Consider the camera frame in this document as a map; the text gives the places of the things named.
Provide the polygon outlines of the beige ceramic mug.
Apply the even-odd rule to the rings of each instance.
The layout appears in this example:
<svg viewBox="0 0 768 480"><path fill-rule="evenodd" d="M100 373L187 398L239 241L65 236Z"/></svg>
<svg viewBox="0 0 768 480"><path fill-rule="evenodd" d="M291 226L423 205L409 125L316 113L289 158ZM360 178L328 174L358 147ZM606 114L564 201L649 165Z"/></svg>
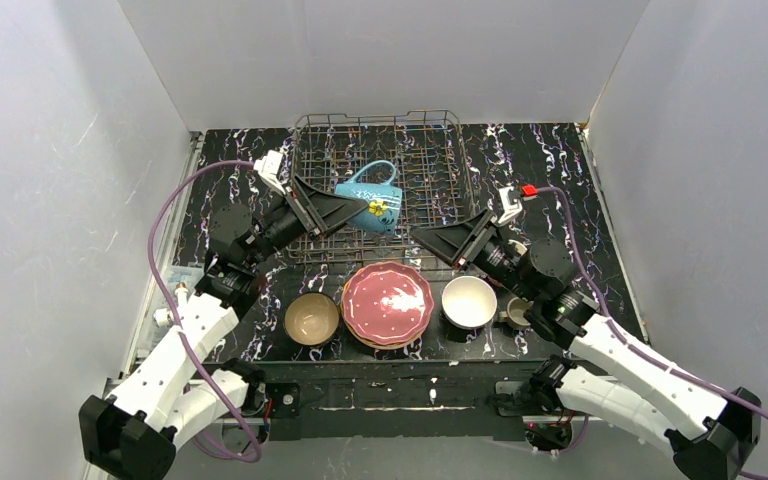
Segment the beige ceramic mug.
<svg viewBox="0 0 768 480"><path fill-rule="evenodd" d="M525 330L531 327L531 322L527 318L533 303L521 298L512 298L507 305L498 313L498 320L503 325L515 331Z"/></svg>

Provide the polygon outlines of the blue ceramic mug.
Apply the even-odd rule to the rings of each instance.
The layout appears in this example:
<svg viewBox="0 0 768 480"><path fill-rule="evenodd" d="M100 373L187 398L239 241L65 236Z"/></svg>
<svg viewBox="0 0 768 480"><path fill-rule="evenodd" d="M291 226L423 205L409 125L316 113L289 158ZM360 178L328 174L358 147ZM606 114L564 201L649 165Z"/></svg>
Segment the blue ceramic mug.
<svg viewBox="0 0 768 480"><path fill-rule="evenodd" d="M361 182L364 174L375 166L386 166L391 175L379 183ZM376 160L358 170L335 187L337 195L360 198L368 202L368 208L348 224L370 234L393 235L400 218L403 191L394 185L398 168L390 161Z"/></svg>

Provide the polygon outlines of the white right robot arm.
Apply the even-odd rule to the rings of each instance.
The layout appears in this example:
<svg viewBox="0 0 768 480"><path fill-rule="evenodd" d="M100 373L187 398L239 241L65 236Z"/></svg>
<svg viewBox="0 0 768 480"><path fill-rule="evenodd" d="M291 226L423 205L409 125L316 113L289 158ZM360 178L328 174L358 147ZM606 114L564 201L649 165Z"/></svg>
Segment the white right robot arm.
<svg viewBox="0 0 768 480"><path fill-rule="evenodd" d="M411 236L456 270L474 266L530 303L531 328L614 377L591 374L554 356L529 381L529 394L546 406L599 417L660 448L689 479L735 479L760 436L760 401L745 388L719 393L599 313L573 284L567 248L546 238L518 254L484 210L458 223L420 227Z"/></svg>

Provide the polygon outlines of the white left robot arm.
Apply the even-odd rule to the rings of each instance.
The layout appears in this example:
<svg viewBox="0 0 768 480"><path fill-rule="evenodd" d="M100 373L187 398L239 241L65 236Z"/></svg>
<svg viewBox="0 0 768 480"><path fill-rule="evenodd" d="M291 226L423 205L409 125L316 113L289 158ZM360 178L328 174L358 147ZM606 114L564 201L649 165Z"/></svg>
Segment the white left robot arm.
<svg viewBox="0 0 768 480"><path fill-rule="evenodd" d="M172 327L107 397L81 406L85 459L117 479L161 479L181 445L224 414L239 416L262 374L238 360L209 374L203 361L257 302L258 266L308 232L340 230L366 207L294 177L260 219L245 204L215 211L204 274L183 306L171 306Z"/></svg>

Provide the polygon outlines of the white ceramic bowl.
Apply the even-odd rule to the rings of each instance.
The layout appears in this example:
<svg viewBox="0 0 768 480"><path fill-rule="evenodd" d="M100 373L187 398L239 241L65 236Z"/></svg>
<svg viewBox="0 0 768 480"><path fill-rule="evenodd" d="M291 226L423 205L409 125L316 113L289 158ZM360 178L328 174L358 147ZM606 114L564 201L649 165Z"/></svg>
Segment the white ceramic bowl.
<svg viewBox="0 0 768 480"><path fill-rule="evenodd" d="M460 276L443 289L442 311L458 328L473 330L490 323L497 313L497 296L493 288L475 276Z"/></svg>

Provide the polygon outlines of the pink polka dot plate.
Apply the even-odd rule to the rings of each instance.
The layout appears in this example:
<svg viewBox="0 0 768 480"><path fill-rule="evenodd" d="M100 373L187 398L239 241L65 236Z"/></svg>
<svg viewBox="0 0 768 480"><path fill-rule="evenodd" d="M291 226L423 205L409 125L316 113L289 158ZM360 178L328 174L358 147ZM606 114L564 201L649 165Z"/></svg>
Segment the pink polka dot plate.
<svg viewBox="0 0 768 480"><path fill-rule="evenodd" d="M362 343L383 350L419 339L434 308L430 283L419 270L393 261L359 269L345 283L341 297L349 331Z"/></svg>

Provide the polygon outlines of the brown beige bowl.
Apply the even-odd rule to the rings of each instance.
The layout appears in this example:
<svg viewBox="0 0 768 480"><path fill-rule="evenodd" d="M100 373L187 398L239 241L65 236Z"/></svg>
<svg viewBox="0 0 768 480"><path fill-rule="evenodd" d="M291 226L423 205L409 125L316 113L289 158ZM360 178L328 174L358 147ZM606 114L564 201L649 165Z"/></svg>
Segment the brown beige bowl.
<svg viewBox="0 0 768 480"><path fill-rule="evenodd" d="M284 330L294 342L313 347L327 343L340 321L340 310L331 297L320 292L308 292L288 306Z"/></svg>

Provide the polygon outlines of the clear plastic storage box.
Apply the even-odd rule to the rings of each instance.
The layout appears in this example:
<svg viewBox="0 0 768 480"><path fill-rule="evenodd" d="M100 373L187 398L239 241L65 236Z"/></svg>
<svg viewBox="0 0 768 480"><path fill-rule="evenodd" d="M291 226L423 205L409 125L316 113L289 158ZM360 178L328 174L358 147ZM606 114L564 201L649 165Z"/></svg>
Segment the clear plastic storage box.
<svg viewBox="0 0 768 480"><path fill-rule="evenodd" d="M204 271L197 266L169 266L162 272L162 278L172 297L181 320L185 318L185 308L194 288L203 277ZM170 328L174 324L174 315L166 297L157 290L153 294L151 319L158 328Z"/></svg>

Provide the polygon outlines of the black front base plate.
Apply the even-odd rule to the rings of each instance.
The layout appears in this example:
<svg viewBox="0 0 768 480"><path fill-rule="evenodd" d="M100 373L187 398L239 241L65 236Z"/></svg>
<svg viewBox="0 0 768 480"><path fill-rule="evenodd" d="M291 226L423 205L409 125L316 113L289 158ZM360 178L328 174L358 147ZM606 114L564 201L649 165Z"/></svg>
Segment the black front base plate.
<svg viewBox="0 0 768 480"><path fill-rule="evenodd" d="M272 441L355 437L490 437L521 441L554 423L537 406L513 414L488 403L540 366L525 361L260 362L275 400Z"/></svg>

